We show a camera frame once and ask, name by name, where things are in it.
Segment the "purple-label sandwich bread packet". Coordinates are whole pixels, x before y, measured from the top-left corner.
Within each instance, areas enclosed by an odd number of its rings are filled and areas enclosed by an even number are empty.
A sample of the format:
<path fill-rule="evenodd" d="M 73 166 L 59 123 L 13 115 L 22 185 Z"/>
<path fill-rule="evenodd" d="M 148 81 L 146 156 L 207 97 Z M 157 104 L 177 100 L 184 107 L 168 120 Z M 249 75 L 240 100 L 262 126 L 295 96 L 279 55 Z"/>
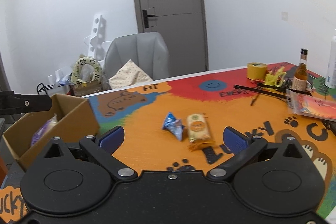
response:
<path fill-rule="evenodd" d="M 32 147 L 36 142 L 38 142 L 42 136 L 53 129 L 58 122 L 57 115 L 54 114 L 53 117 L 47 120 L 32 136 L 30 146 Z"/>

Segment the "brown cardboard box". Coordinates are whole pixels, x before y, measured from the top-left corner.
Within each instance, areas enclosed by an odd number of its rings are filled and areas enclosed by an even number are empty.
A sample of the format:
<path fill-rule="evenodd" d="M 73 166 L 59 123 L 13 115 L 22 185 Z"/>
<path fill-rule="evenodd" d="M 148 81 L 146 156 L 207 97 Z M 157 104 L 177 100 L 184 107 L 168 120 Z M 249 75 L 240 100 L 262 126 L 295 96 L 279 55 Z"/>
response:
<path fill-rule="evenodd" d="M 24 170 L 29 168 L 52 137 L 58 136 L 64 142 L 74 143 L 86 135 L 99 132 L 100 126 L 87 99 L 64 94 L 54 94 L 51 99 L 52 108 L 49 111 L 27 113 L 3 133 L 7 148 Z M 56 125 L 31 145 L 34 133 L 55 115 Z"/>

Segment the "orange-label biscuit packet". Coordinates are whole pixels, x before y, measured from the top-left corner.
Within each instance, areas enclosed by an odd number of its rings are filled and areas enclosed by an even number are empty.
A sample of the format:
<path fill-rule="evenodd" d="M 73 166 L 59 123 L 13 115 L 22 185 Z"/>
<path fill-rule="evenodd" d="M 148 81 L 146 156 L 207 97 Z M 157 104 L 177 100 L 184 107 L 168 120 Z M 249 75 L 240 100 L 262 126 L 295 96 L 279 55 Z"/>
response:
<path fill-rule="evenodd" d="M 206 117 L 203 114 L 191 114 L 186 119 L 189 138 L 189 150 L 202 150 L 215 145 L 211 136 Z"/>

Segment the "colourful cartoon table mat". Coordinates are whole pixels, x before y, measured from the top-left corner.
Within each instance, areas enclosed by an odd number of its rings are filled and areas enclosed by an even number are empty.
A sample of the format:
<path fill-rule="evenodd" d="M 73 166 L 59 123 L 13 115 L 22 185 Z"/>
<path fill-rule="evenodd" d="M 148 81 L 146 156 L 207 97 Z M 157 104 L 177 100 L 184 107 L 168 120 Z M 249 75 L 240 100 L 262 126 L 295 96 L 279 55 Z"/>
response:
<path fill-rule="evenodd" d="M 324 121 L 293 114 L 255 88 L 243 68 L 199 73 L 84 97 L 100 126 L 122 126 L 112 154 L 138 173 L 116 181 L 79 146 L 56 136 L 27 170 L 1 189 L 1 223 L 329 223 L 335 220 L 335 134 Z M 182 120 L 179 141 L 162 129 Z M 186 119 L 200 113 L 215 145 L 190 151 Z M 256 162 L 231 181 L 209 170 L 233 154 L 223 131 L 267 140 Z"/>

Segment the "blue triangular snack packet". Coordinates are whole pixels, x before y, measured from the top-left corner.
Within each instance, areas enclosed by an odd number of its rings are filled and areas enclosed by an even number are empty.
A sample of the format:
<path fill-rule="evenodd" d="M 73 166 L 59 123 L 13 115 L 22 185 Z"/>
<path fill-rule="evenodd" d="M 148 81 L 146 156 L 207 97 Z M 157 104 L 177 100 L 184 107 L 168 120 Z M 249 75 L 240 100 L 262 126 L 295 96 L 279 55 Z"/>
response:
<path fill-rule="evenodd" d="M 177 119 L 172 112 L 169 112 L 165 117 L 162 129 L 171 132 L 179 141 L 182 141 L 185 127 L 182 120 Z"/>

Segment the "yellow plastic clips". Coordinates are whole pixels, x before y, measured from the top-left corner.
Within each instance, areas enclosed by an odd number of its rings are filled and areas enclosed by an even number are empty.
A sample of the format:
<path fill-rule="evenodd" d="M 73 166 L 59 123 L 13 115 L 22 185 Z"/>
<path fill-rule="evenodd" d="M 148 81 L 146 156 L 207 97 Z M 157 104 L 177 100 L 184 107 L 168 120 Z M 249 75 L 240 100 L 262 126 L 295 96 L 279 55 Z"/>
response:
<path fill-rule="evenodd" d="M 269 71 L 264 78 L 264 84 L 268 86 L 282 87 L 284 83 L 284 78 L 286 76 L 286 71 L 284 67 L 280 67 L 275 73 Z"/>

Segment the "yellow tape roll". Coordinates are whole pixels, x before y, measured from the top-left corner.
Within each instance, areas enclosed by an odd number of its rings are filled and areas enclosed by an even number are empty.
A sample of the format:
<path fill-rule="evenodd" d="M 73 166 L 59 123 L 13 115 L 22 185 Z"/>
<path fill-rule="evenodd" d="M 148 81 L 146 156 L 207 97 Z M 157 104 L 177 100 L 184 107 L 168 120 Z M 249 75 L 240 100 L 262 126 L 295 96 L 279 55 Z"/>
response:
<path fill-rule="evenodd" d="M 263 80 L 267 73 L 267 65 L 264 63 L 248 63 L 247 78 L 250 80 Z"/>

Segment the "dotted beige cushion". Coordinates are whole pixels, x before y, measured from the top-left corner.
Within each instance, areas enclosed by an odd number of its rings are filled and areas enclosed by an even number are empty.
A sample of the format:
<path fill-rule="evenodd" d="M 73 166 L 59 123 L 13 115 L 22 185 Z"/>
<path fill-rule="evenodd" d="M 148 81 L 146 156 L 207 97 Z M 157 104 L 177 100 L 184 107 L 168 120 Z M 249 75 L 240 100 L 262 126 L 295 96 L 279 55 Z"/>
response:
<path fill-rule="evenodd" d="M 131 59 L 117 73 L 109 78 L 111 89 L 124 88 L 138 83 L 149 83 L 153 79 Z"/>

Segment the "orange packaged booklet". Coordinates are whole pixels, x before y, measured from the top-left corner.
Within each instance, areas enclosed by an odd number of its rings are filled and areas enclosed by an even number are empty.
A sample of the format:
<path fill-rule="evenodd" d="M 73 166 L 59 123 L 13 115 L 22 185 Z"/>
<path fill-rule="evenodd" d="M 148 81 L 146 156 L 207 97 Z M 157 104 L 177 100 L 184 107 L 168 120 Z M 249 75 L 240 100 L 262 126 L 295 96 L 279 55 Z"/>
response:
<path fill-rule="evenodd" d="M 286 91 L 287 104 L 293 114 L 335 122 L 335 101 Z"/>

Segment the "amber glass bottle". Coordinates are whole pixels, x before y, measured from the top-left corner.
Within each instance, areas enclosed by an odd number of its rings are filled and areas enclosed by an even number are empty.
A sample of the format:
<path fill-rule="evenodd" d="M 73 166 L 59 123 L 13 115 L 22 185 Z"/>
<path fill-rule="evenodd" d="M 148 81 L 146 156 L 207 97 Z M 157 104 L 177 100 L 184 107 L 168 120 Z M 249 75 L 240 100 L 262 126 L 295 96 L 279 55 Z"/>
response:
<path fill-rule="evenodd" d="M 307 49 L 303 49 L 303 48 L 301 49 L 299 66 L 295 70 L 294 77 L 292 80 L 292 86 L 291 86 L 292 89 L 299 90 L 302 92 L 306 91 L 307 79 L 308 79 L 308 74 L 307 74 L 307 69 L 306 69 L 307 53 L 308 53 Z"/>

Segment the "white spray bottle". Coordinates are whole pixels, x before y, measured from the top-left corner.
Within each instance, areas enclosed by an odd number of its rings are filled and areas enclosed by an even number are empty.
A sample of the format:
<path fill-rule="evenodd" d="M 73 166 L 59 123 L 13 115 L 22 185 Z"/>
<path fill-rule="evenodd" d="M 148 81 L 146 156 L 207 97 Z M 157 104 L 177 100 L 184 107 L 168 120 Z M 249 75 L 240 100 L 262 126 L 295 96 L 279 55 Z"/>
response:
<path fill-rule="evenodd" d="M 330 57 L 327 68 L 327 75 L 325 79 L 325 85 L 328 88 L 335 89 L 336 86 L 336 34 L 334 31 L 331 47 L 330 47 Z"/>

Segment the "grey padded chair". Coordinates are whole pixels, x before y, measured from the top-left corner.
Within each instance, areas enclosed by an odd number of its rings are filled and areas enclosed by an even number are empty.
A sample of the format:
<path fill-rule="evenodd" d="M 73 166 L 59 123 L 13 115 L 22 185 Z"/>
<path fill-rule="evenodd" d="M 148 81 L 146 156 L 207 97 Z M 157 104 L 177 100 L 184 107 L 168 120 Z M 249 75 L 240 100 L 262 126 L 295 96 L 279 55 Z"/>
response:
<path fill-rule="evenodd" d="M 114 76 L 129 60 L 153 80 L 170 77 L 169 51 L 158 32 L 144 32 L 114 39 L 104 59 L 103 70 L 106 77 Z"/>

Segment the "grey door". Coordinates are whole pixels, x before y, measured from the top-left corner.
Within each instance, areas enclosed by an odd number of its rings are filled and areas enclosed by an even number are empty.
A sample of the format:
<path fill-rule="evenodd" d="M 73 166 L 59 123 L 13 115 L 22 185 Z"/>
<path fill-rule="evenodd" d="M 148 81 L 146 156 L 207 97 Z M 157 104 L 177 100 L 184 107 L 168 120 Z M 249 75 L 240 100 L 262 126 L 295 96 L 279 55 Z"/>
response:
<path fill-rule="evenodd" d="M 138 0 L 143 32 L 162 35 L 172 76 L 207 70 L 203 0 Z"/>

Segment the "white wall rack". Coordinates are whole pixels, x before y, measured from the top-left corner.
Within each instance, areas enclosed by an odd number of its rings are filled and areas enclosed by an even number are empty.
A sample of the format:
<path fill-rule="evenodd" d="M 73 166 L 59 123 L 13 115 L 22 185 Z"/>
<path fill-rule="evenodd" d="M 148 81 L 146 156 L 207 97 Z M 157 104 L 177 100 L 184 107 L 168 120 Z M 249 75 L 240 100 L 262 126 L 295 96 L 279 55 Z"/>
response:
<path fill-rule="evenodd" d="M 103 66 L 107 51 L 112 41 L 105 40 L 106 20 L 102 14 L 95 14 L 93 18 L 90 36 L 84 39 L 88 46 L 88 56 L 96 59 Z"/>

